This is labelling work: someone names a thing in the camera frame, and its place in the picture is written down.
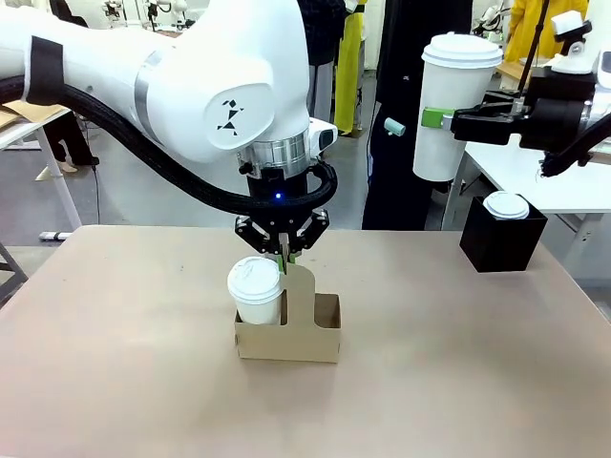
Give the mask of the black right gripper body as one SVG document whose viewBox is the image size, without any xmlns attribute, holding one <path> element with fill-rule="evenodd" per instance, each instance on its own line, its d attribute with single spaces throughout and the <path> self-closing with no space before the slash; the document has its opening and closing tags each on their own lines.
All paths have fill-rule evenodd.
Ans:
<svg viewBox="0 0 611 458">
<path fill-rule="evenodd" d="M 524 93 L 525 115 L 520 121 L 519 146 L 559 152 L 579 133 L 586 103 L 595 93 L 596 77 L 536 68 Z"/>
</svg>

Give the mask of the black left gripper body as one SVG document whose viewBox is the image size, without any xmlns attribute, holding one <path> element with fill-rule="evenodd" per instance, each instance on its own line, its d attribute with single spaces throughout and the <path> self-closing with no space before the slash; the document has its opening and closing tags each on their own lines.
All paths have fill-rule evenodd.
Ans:
<svg viewBox="0 0 611 458">
<path fill-rule="evenodd" d="M 245 162 L 240 166 L 239 171 L 242 175 L 247 175 L 249 195 L 256 200 L 270 200 L 278 206 L 280 203 L 291 199 L 303 199 L 308 195 L 307 177 L 312 172 L 312 166 L 307 167 L 303 172 L 294 177 L 285 177 L 284 170 L 281 168 L 264 168 L 258 177 L 252 177 L 255 171 L 251 162 Z M 299 210 L 282 216 L 278 211 L 266 214 L 259 213 L 252 218 L 264 218 L 272 220 L 277 224 L 281 239 L 287 239 L 287 235 L 296 229 L 300 229 L 307 224 L 313 209 Z"/>
</svg>

